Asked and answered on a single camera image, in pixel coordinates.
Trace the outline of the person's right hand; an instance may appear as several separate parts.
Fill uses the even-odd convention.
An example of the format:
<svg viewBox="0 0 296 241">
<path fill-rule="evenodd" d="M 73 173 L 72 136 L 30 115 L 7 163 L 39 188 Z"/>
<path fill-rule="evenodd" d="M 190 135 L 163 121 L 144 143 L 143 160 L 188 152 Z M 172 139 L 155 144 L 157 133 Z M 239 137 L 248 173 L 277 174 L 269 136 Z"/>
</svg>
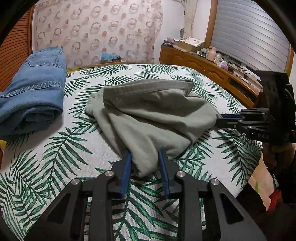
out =
<svg viewBox="0 0 296 241">
<path fill-rule="evenodd" d="M 263 161 L 277 178 L 287 178 L 295 171 L 295 143 L 283 146 L 263 143 Z"/>
</svg>

